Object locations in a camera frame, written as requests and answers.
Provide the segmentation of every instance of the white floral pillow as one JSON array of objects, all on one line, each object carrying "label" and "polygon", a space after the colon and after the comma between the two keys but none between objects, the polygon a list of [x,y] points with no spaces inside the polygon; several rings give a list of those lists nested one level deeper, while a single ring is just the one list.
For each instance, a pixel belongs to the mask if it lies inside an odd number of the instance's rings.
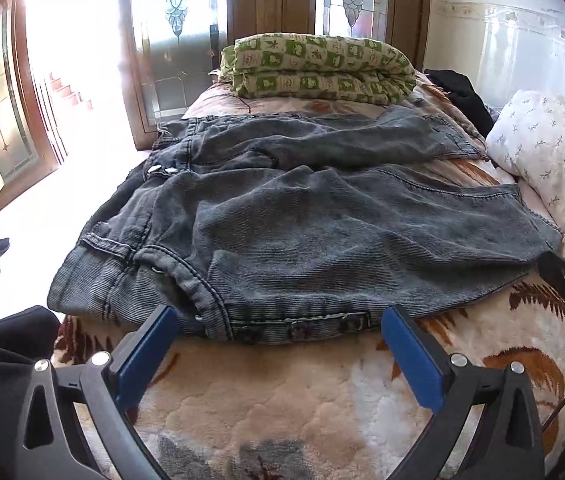
[{"label": "white floral pillow", "polygon": [[540,195],[565,231],[565,97],[518,91],[486,141],[487,153]]}]

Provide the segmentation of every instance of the patterned blanket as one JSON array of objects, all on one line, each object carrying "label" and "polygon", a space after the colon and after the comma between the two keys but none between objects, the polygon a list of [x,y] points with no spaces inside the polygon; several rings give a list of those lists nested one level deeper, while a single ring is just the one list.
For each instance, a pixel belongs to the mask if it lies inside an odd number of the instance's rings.
[{"label": "patterned blanket", "polygon": [[415,71],[390,44],[274,32],[222,51],[220,80],[240,97],[284,96],[387,105],[415,87]]},{"label": "patterned blanket", "polygon": [[[443,114],[476,146],[483,139],[424,76],[405,105]],[[227,84],[200,96],[188,116],[291,110],[363,112],[381,107],[292,98],[240,100]],[[423,173],[464,186],[512,182],[486,161],[436,161]],[[521,182],[527,205],[549,218]],[[448,352],[504,368],[516,360],[533,382],[544,419],[565,394],[565,302],[532,272],[472,306],[419,321]],[[113,349],[131,326],[67,316],[56,341],[57,365]],[[88,412],[86,436],[103,472],[117,478]],[[431,413],[420,408],[378,332],[309,344],[242,346],[199,338],[175,341],[139,411],[136,431],[171,478],[385,479],[408,452]],[[460,464],[479,418],[474,410],[443,471]],[[565,441],[565,409],[543,435],[545,450]]]}]

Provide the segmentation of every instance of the green patterned pillow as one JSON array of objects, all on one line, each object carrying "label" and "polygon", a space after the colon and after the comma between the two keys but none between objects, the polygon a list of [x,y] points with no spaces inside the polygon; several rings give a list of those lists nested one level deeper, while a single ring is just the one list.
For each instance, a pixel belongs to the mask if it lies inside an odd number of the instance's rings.
[{"label": "green patterned pillow", "polygon": [[415,87],[415,71],[398,49],[380,41],[258,34],[222,51],[220,80],[242,97],[294,96],[386,105]]}]

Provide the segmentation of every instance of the metal rivet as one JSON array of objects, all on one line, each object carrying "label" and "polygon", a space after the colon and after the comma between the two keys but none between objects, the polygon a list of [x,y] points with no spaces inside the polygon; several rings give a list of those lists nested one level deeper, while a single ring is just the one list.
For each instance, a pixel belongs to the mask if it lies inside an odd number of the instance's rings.
[{"label": "metal rivet", "polygon": [[36,370],[37,372],[43,372],[47,368],[49,368],[49,361],[47,359],[41,359],[34,365],[34,370]]},{"label": "metal rivet", "polygon": [[340,320],[340,332],[358,332],[362,328],[362,319],[357,314],[347,314]]},{"label": "metal rivet", "polygon": [[519,361],[514,361],[511,363],[511,371],[515,374],[523,374],[524,373],[524,364],[520,363]]},{"label": "metal rivet", "polygon": [[467,359],[462,354],[453,354],[451,356],[451,364],[453,364],[454,366],[462,368],[463,366],[467,366],[468,363],[469,359]]},{"label": "metal rivet", "polygon": [[96,366],[102,366],[109,362],[109,352],[96,352],[91,356],[91,362]]},{"label": "metal rivet", "polygon": [[294,321],[289,327],[289,335],[294,341],[305,341],[310,333],[311,327],[305,321]]}]

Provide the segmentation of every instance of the jeans button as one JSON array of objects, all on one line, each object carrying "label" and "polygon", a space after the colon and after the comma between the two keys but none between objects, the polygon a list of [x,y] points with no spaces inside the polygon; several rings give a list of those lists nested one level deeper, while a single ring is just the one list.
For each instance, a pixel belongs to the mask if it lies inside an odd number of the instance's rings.
[{"label": "jeans button", "polygon": [[235,338],[241,343],[255,345],[260,340],[260,331],[252,326],[241,326],[235,330]]},{"label": "jeans button", "polygon": [[340,320],[340,332],[358,332],[362,327],[362,316],[347,314]]},{"label": "jeans button", "polygon": [[289,327],[289,337],[292,341],[306,341],[310,333],[311,327],[306,321],[294,321]]}]

